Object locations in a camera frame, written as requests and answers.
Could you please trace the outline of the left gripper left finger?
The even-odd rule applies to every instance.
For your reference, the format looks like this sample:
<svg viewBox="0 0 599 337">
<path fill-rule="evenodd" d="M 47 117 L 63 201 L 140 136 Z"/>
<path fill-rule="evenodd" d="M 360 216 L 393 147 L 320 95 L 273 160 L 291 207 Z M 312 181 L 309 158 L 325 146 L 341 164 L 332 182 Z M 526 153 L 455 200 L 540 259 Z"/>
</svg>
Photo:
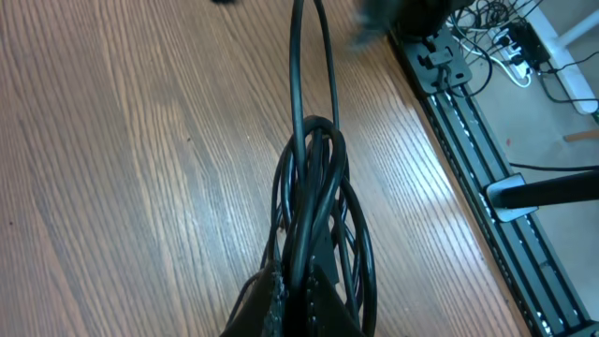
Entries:
<svg viewBox="0 0 599 337">
<path fill-rule="evenodd" d="M 221 337 L 284 335 L 286 288 L 281 263 L 268 262 L 243 285 Z"/>
</svg>

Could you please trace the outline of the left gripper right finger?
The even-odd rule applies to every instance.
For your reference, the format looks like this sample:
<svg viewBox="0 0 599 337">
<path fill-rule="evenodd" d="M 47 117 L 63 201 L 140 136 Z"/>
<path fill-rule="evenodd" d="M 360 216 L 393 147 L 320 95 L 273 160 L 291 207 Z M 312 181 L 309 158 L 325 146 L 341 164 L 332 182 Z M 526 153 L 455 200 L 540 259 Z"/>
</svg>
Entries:
<svg viewBox="0 0 599 337">
<path fill-rule="evenodd" d="M 313 267 L 305 284 L 307 334 L 311 337 L 363 337 L 323 270 Z"/>
</svg>

